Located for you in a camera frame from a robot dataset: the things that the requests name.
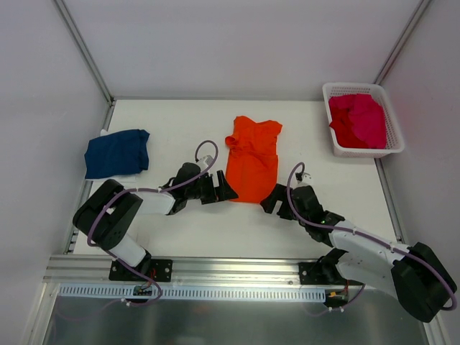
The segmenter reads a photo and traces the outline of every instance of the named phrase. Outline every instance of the tabletop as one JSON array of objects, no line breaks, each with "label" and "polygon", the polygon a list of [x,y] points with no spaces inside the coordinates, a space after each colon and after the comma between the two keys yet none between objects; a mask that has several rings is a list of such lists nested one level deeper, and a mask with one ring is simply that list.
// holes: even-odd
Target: tabletop
[{"label": "tabletop", "polygon": [[[126,188],[163,185],[184,162],[194,161],[195,149],[205,139],[219,148],[210,173],[225,172],[229,150],[224,140],[240,115],[282,124],[277,141],[278,183],[285,185],[289,172],[302,161],[325,209],[395,240],[374,160],[333,156],[324,102],[118,100],[109,132],[145,129],[150,133],[149,170],[119,182]],[[203,155],[213,155],[213,147],[203,146]],[[92,192],[100,185],[94,182]],[[266,214],[260,205],[231,201],[204,206],[189,201],[174,216],[138,214],[129,233],[154,256],[315,259],[330,250],[295,221]],[[82,233],[74,253],[102,254],[86,245]]]}]

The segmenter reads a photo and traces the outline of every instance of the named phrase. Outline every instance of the navy towel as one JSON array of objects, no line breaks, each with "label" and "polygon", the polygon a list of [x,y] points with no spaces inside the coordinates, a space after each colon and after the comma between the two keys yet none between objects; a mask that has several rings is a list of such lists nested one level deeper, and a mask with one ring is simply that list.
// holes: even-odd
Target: navy towel
[{"label": "navy towel", "polygon": [[130,129],[90,140],[85,153],[85,178],[110,178],[147,170],[149,136],[143,129]]}]

